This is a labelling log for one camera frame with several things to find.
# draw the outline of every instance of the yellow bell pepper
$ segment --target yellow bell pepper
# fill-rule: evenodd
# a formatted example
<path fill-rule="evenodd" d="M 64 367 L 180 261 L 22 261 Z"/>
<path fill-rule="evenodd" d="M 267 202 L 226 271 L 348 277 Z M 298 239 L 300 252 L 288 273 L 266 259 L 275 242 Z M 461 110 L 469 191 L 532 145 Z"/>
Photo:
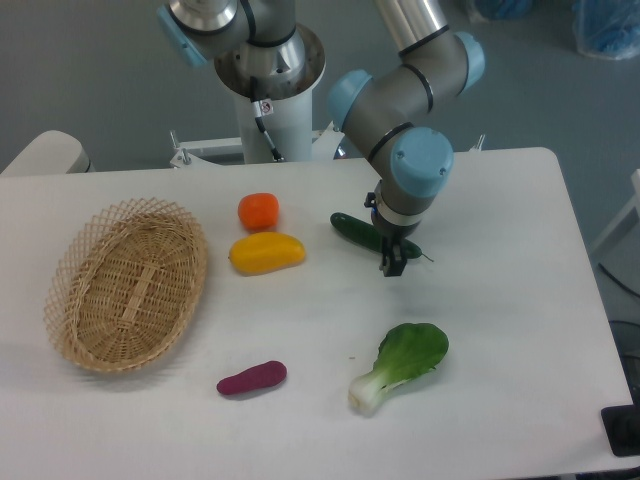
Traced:
<path fill-rule="evenodd" d="M 290 235 L 261 232 L 249 235 L 233 244 L 229 260 L 240 273 L 260 275 L 301 263 L 304 245 Z"/>

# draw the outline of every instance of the white chair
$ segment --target white chair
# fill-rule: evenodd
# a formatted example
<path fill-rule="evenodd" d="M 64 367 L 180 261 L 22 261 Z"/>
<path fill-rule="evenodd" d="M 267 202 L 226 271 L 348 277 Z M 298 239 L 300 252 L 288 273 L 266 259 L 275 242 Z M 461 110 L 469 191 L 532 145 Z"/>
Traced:
<path fill-rule="evenodd" d="M 36 137 L 0 173 L 2 177 L 95 172 L 78 140 L 51 130 Z"/>

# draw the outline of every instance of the toy vegetable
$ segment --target toy vegetable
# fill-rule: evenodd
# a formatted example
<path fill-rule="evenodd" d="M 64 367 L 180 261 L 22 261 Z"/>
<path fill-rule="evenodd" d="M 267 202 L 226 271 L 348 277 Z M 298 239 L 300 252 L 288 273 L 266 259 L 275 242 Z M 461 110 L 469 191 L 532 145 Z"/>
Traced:
<path fill-rule="evenodd" d="M 447 336 L 435 325 L 398 325 L 380 344 L 373 370 L 351 382 L 349 403 L 363 413 L 374 412 L 394 388 L 433 370 L 448 349 Z"/>

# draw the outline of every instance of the metal cylinder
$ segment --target metal cylinder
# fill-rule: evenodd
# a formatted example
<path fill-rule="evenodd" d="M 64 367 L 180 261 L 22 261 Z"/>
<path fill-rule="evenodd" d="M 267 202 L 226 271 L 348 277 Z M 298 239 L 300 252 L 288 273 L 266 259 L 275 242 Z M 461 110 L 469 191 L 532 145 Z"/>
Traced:
<path fill-rule="evenodd" d="M 233 20 L 238 11 L 238 0 L 172 0 L 169 8 L 184 26 L 210 33 Z"/>
<path fill-rule="evenodd" d="M 375 0 L 375 3 L 399 51 L 447 26 L 438 0 Z"/>

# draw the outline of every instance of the cable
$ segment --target cable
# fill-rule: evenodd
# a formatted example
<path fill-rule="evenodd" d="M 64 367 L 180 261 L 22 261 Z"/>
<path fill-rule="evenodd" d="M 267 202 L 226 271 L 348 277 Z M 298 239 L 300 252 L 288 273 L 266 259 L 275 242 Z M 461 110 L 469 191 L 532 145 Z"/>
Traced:
<path fill-rule="evenodd" d="M 254 104 L 254 107 L 256 104 L 258 104 L 258 102 L 260 102 L 260 100 L 258 100 L 258 97 L 256 95 L 257 87 L 258 87 L 258 79 L 256 77 L 251 77 L 249 79 L 249 96 L 250 96 L 249 100 L 251 101 L 251 103 Z M 258 130 L 260 130 L 260 133 L 264 135 L 264 138 L 267 141 L 267 144 L 269 145 L 269 150 L 271 150 L 271 155 L 273 155 L 273 160 L 275 162 L 284 162 L 284 156 L 278 151 L 275 144 L 273 143 L 273 140 L 271 139 L 271 135 L 269 135 L 269 132 L 267 132 L 267 128 L 264 126 L 264 122 L 262 121 L 262 114 L 259 112 L 259 107 L 255 107 L 255 108 L 258 109 L 258 111 L 256 111 L 255 113 L 256 125 L 258 126 Z"/>
<path fill-rule="evenodd" d="M 637 293 L 634 290 L 631 290 L 629 287 L 627 287 L 624 283 L 622 283 L 620 280 L 618 280 L 616 277 L 613 276 L 613 274 L 607 270 L 605 268 L 604 265 L 602 265 L 601 263 L 598 264 L 598 268 L 600 268 L 600 270 L 602 270 L 602 273 L 604 273 L 607 277 L 609 277 L 609 279 L 615 283 L 616 285 L 618 285 L 622 290 L 624 290 L 625 292 L 627 292 L 629 295 L 633 295 L 636 298 L 640 298 L 640 293 Z"/>

